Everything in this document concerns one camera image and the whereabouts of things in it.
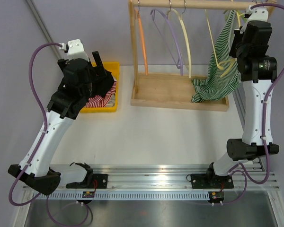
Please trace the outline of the black tank top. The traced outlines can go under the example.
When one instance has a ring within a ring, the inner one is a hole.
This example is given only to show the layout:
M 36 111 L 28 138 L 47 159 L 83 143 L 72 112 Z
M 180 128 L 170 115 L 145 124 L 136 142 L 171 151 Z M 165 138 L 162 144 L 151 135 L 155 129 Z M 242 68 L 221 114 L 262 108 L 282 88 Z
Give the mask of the black tank top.
M 92 83 L 92 92 L 90 98 L 100 96 L 104 98 L 109 90 L 112 88 L 115 80 L 110 71 L 106 70 L 106 77 L 97 83 Z

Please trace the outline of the cream hanger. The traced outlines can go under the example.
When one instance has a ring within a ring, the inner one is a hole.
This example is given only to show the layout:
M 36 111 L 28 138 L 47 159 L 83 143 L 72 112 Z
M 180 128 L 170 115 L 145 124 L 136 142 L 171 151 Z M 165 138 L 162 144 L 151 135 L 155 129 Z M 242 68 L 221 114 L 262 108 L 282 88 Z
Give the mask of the cream hanger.
M 188 77 L 191 78 L 192 77 L 191 50 L 190 50 L 189 39 L 188 39 L 186 27 L 185 27 L 185 24 L 184 24 L 184 21 L 183 21 L 183 14 L 180 14 L 177 10 L 172 9 L 171 3 L 170 3 L 170 9 L 167 12 L 167 17 L 169 17 L 171 12 L 173 12 L 178 17 L 179 23 L 180 23 L 181 28 L 182 28 L 183 37 L 184 37 L 184 41 L 185 41 L 185 45 L 186 45 L 186 54 L 187 54 L 187 61 L 185 62 L 185 67 L 188 70 Z

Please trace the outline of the red white striped tank top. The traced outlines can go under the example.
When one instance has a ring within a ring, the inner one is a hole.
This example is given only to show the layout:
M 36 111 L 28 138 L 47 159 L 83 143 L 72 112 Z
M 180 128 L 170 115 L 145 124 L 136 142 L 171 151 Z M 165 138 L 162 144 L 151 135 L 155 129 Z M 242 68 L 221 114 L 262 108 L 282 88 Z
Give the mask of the red white striped tank top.
M 105 94 L 104 97 L 96 95 L 89 99 L 89 102 L 85 105 L 86 108 L 103 108 L 103 107 L 114 107 L 116 102 L 116 85 L 117 81 L 114 82 L 111 89 Z

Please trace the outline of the green white striped tank top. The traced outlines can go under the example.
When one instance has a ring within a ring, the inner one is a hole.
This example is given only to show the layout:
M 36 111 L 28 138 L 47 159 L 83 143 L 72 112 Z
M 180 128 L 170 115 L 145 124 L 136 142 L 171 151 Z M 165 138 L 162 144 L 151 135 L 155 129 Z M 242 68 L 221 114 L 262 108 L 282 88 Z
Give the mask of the green white striped tank top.
M 195 89 L 195 94 L 191 98 L 193 103 L 221 100 L 240 85 L 241 76 L 237 69 L 237 60 L 229 56 L 234 31 L 241 25 L 238 12 L 228 11 L 225 25 L 216 40 L 212 35 L 209 18 L 206 20 L 213 51 L 208 64 L 207 78 L 191 80 Z

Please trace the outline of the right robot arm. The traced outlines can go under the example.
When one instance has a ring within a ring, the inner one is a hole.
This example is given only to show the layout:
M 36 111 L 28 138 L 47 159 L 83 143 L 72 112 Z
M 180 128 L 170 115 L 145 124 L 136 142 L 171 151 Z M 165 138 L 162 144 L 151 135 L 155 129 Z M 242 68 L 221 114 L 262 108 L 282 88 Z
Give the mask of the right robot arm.
M 265 157 L 270 171 L 270 156 L 279 152 L 270 131 L 271 95 L 277 79 L 277 60 L 266 54 L 272 28 L 270 23 L 253 20 L 236 30 L 230 56 L 238 62 L 245 92 L 245 125 L 241 139 L 229 139 L 227 152 L 209 165 L 205 181 L 217 187 L 228 180 L 245 161 Z

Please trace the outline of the yellow hanger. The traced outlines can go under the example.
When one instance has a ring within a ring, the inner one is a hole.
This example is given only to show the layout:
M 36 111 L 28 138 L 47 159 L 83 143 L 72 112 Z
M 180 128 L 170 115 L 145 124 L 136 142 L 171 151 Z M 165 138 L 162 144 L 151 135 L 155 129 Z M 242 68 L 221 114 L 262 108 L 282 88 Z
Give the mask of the yellow hanger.
M 211 26 L 210 26 L 208 12 L 207 12 L 206 9 L 204 11 L 205 11 L 206 21 L 207 21 L 207 25 L 208 25 L 208 30 L 209 30 L 209 34 L 210 34 L 210 39 L 211 39 L 211 43 L 212 43 L 212 47 L 213 47 L 213 54 L 214 54 L 214 59 L 215 59 L 215 63 L 216 63 L 217 69 L 224 70 L 224 67 L 222 66 L 222 64 L 230 63 L 229 67 L 226 70 L 224 70 L 224 72 L 220 75 L 220 78 L 222 78 L 232 69 L 236 59 L 235 58 L 231 58 L 230 60 L 227 60 L 227 61 L 218 62 L 217 54 L 216 54 L 216 50 L 215 50 L 215 44 L 214 44 L 214 41 L 213 41 L 213 35 L 212 35 Z

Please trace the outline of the purple hanger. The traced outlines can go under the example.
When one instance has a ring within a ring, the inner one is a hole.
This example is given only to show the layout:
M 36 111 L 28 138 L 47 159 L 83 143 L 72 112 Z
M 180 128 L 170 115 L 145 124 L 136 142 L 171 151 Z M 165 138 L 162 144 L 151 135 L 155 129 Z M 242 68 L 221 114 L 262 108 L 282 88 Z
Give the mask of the purple hanger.
M 159 29 L 159 27 L 157 26 L 157 23 L 155 21 L 156 12 L 158 12 L 163 17 L 163 19 L 165 20 L 165 23 L 167 24 L 167 26 L 168 26 L 168 28 L 171 32 L 171 36 L 172 36 L 172 39 L 173 39 L 173 42 L 174 42 L 174 46 L 177 50 L 177 60 L 176 60 L 175 56 L 173 55 L 173 53 L 172 53 L 172 51 L 171 51 L 171 49 L 168 45 L 165 34 L 163 34 L 161 32 L 161 30 Z M 180 47 L 179 47 L 178 38 L 177 38 L 176 32 L 174 30 L 174 27 L 173 27 L 171 21 L 169 20 L 168 16 L 160 9 L 152 9 L 151 12 L 150 12 L 150 16 L 152 18 L 152 21 L 153 21 L 157 31 L 159 32 L 159 35 L 161 36 L 162 40 L 164 41 L 172 59 L 173 59 L 175 66 L 180 70 L 180 75 L 183 76 L 184 75 L 184 62 L 183 62 L 181 50 L 180 50 Z

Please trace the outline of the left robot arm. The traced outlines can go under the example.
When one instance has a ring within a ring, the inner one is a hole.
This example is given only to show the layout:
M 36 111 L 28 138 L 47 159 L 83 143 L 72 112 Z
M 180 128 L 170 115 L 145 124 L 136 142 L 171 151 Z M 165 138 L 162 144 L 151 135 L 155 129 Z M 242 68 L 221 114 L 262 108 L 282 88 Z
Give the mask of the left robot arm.
M 92 53 L 95 66 L 89 59 L 60 59 L 63 78 L 47 106 L 44 126 L 36 138 L 34 148 L 20 164 L 11 165 L 8 173 L 35 191 L 50 195 L 59 186 L 83 189 L 94 188 L 93 169 L 88 164 L 72 163 L 64 170 L 50 168 L 53 155 L 62 137 L 82 108 L 93 95 L 93 89 L 108 77 L 99 52 Z

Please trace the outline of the orange hanger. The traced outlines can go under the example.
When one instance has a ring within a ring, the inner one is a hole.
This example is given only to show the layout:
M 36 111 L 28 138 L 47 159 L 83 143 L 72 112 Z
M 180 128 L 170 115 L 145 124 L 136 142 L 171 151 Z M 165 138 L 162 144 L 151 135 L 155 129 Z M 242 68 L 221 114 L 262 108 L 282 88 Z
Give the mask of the orange hanger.
M 138 9 L 135 10 L 135 15 L 138 21 L 138 28 L 139 28 L 139 39 L 141 43 L 141 49 L 143 54 L 143 60 L 144 60 L 144 71 L 145 75 L 148 75 L 148 61 L 147 61 L 147 52 L 146 52 L 146 44 L 145 44 L 145 37 L 144 37 L 144 30 L 142 25 L 142 20 L 140 16 L 140 1 L 137 0 L 138 3 Z

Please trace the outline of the green hanger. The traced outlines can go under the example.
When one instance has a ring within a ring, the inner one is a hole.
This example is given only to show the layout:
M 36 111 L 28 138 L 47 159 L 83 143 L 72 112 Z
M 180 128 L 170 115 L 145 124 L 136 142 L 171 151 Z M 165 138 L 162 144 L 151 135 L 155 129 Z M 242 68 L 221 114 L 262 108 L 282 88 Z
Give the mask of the green hanger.
M 229 18 L 229 15 L 230 15 L 230 10 L 225 10 L 225 11 L 223 12 L 223 14 L 224 14 L 225 21 L 227 21 L 228 18 Z

